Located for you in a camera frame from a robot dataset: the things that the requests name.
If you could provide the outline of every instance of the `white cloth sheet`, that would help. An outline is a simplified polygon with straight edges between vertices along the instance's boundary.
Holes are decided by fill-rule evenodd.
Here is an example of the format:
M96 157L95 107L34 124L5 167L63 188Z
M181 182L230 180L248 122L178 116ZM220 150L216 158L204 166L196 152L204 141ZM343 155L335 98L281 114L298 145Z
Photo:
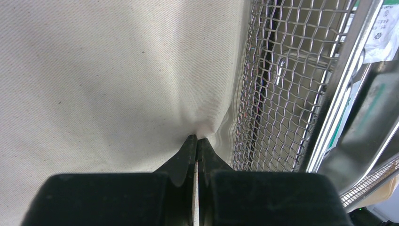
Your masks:
M220 142L248 4L1 1L0 225L53 174L152 171L190 134Z

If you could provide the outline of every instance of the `metal wire mesh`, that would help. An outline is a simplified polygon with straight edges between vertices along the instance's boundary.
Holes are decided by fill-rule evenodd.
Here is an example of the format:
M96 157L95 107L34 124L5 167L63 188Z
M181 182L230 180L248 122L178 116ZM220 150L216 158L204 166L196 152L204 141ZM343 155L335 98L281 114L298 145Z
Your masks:
M366 176L351 190L342 194L340 198L343 206L350 209L398 173L399 157L382 166L376 172Z
M298 171L350 9L344 0L252 3L235 170Z

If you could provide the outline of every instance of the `green stripe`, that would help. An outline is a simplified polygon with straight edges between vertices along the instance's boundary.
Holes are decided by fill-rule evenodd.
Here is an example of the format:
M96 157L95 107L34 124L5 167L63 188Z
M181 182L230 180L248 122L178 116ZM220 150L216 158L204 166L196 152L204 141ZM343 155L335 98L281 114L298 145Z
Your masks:
M383 6L385 5L398 5L399 0L384 0ZM355 3L355 7L359 6L359 0Z
M346 111L346 107L348 106L349 101L350 101L350 98L346 102L346 105L345 105L345 108L343 109L343 112ZM336 129L334 131L333 138L331 138L331 141L330 141L330 144L328 145L328 148L331 148L333 146L333 143L335 141L336 135L338 134L339 127L340 127L341 122L342 122L342 118L343 118L343 114L342 114L341 118L339 119L338 125L337 125L337 127L336 127Z
M363 129L365 122L367 121L367 119L370 117L370 113L373 111L373 109L375 108L375 105L378 102L378 99L380 99L381 95L383 94L385 89L385 84L382 84L380 89L378 90L377 95L374 97L373 102L371 102L370 107L368 107L368 111L366 112L366 114L364 115L359 127L356 129L356 131L360 131Z

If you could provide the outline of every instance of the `label sticker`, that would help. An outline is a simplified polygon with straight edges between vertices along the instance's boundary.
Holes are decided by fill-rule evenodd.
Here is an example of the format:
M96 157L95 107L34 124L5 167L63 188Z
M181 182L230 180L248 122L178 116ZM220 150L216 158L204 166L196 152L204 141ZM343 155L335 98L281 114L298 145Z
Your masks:
M354 14L350 14L344 33L349 31ZM399 0L385 0L367 39L364 63L393 60L399 47Z

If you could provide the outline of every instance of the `wire mesh basket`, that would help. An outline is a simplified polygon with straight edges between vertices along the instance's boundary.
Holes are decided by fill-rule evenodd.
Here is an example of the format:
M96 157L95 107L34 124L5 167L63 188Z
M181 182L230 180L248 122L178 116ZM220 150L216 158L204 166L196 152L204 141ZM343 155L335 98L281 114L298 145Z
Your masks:
M234 169L299 170L352 6L342 0L253 2Z
M252 2L235 170L318 171L381 5L382 0Z

